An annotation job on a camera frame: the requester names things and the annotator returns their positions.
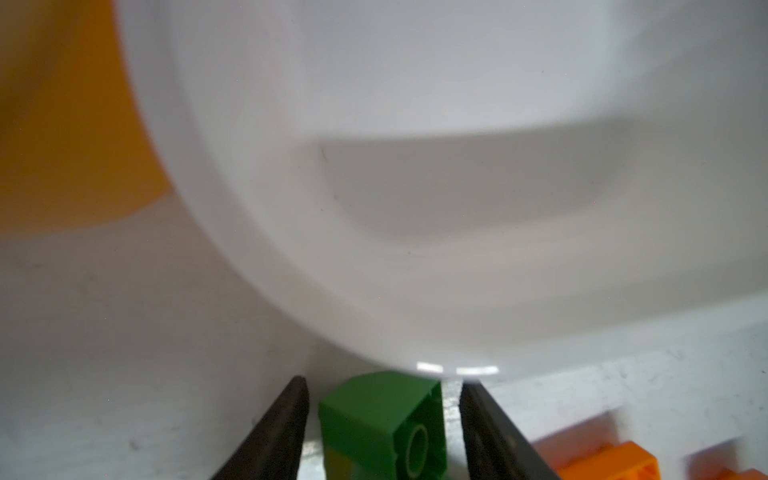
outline orange lego brick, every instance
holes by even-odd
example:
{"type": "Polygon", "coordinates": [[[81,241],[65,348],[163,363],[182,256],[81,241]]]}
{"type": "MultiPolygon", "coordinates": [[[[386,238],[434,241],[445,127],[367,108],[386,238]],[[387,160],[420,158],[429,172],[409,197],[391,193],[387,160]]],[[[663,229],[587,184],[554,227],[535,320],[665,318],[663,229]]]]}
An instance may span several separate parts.
{"type": "Polygon", "coordinates": [[[656,457],[627,442],[558,470],[563,480],[660,480],[656,457]]]}
{"type": "Polygon", "coordinates": [[[758,472],[755,469],[741,473],[733,473],[730,470],[725,470],[717,476],[716,480],[768,480],[768,475],[758,472]]]}

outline white surface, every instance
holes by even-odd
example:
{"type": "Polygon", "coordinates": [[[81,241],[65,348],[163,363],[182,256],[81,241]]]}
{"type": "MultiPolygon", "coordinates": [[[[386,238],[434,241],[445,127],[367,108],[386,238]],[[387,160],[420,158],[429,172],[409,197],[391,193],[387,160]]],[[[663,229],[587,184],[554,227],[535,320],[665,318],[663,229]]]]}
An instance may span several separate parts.
{"type": "MultiPolygon", "coordinates": [[[[0,246],[3,480],[204,480],[292,375],[308,377],[316,402],[372,369],[271,307],[172,196],[116,223],[0,246]]],[[[487,385],[532,439],[613,412],[617,437],[681,480],[684,457],[731,439],[744,468],[768,472],[766,371],[762,325],[487,385]]],[[[444,388],[461,478],[456,386],[444,388]]],[[[302,478],[319,478],[311,452],[302,478]]]]}
{"type": "Polygon", "coordinates": [[[118,11],[193,215],[347,349],[513,378],[768,317],[763,0],[118,11]]]}

